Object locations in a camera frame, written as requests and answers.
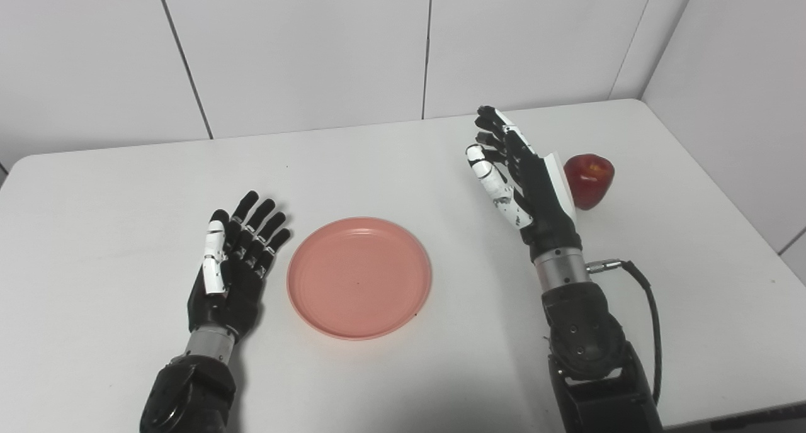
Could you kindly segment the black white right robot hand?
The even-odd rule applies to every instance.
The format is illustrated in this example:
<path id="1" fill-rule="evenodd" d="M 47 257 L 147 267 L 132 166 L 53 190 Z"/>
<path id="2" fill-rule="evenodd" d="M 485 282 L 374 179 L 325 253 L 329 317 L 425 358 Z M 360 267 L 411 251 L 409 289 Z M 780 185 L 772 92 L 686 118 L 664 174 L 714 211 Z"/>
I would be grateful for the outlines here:
<path id="1" fill-rule="evenodd" d="M 467 163 L 498 212 L 521 235 L 531 258 L 555 249 L 582 250 L 575 206 L 556 153 L 541 157 L 521 130 L 493 106 L 476 111 L 480 129 Z"/>

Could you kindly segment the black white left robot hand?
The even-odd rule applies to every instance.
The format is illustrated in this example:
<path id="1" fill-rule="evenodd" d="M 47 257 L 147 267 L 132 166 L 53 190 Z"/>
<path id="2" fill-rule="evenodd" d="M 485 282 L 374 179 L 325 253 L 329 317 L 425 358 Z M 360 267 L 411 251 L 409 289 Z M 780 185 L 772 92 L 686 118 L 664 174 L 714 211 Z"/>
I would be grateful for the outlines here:
<path id="1" fill-rule="evenodd" d="M 245 338 L 259 316 L 266 276 L 290 240 L 286 215 L 250 190 L 233 212 L 216 210 L 205 232 L 203 260 L 187 302 L 189 331 L 224 328 Z"/>

